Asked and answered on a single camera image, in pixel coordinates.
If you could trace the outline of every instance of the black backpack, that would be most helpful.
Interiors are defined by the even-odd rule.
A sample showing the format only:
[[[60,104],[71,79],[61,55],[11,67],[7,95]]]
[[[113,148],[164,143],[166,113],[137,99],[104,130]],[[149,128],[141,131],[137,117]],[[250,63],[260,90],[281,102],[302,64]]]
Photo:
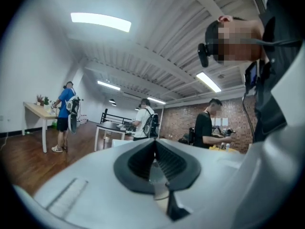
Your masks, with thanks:
[[[143,127],[143,132],[147,137],[157,137],[159,134],[159,118],[158,114],[151,114],[148,109],[149,117]]]

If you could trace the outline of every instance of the white t-shirt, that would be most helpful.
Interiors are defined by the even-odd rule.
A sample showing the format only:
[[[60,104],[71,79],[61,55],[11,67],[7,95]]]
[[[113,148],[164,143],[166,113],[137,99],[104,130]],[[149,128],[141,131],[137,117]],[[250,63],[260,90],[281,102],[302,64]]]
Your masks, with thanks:
[[[147,106],[146,108],[151,113],[151,115],[154,114],[154,110],[150,106]],[[137,116],[135,117],[135,120],[140,121],[141,123],[137,126],[134,137],[138,137],[138,138],[146,137],[146,135],[143,132],[143,127],[145,126],[146,121],[148,120],[148,118],[150,116],[148,111],[146,109],[140,109],[138,111]]]

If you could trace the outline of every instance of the wooden floor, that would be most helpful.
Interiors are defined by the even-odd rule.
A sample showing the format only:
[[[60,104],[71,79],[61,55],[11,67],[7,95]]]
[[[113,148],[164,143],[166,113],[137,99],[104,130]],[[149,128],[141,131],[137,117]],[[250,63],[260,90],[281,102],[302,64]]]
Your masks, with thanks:
[[[51,147],[57,143],[58,132],[47,130],[47,153],[42,151],[41,131],[25,136],[12,136],[1,150],[1,160],[13,184],[33,195],[53,175],[85,155],[94,152],[96,124],[88,122],[81,125],[75,135],[69,134],[68,153],[55,153]],[[112,139],[120,139],[121,134],[107,134],[103,141],[104,131],[100,130],[98,150],[111,147]],[[132,137],[125,135],[125,140]]]

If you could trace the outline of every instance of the white wall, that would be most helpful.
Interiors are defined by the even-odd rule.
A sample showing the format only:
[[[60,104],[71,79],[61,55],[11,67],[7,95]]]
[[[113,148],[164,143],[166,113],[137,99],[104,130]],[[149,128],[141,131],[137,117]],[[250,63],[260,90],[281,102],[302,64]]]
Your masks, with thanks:
[[[78,87],[75,88],[75,92],[84,100],[81,101],[81,114],[87,115],[90,121],[100,123],[102,113],[105,110],[104,96],[94,89],[89,81],[88,76],[84,75]]]
[[[73,67],[69,50],[41,22],[39,5],[34,3],[19,12],[2,42],[0,133],[21,130],[24,101],[34,103],[38,94],[56,100]],[[41,127],[42,121],[34,114],[27,111],[26,116],[27,128]]]
[[[117,104],[117,106],[112,106],[111,103],[109,102],[109,99],[113,98]],[[116,115],[116,116],[121,116],[129,119],[134,119],[135,116],[137,115],[137,111],[135,108],[139,105],[140,101],[132,101],[127,98],[121,98],[118,96],[107,96],[105,98],[105,107],[108,108],[108,114],[111,115]]]

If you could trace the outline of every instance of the ear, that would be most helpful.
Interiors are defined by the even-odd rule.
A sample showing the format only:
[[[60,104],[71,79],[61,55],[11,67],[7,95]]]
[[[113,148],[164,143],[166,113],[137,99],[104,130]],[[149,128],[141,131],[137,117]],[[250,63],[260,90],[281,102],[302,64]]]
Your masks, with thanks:
[[[223,16],[220,16],[217,21],[218,22],[231,22],[231,21],[233,21],[233,17],[231,15],[223,15]]]

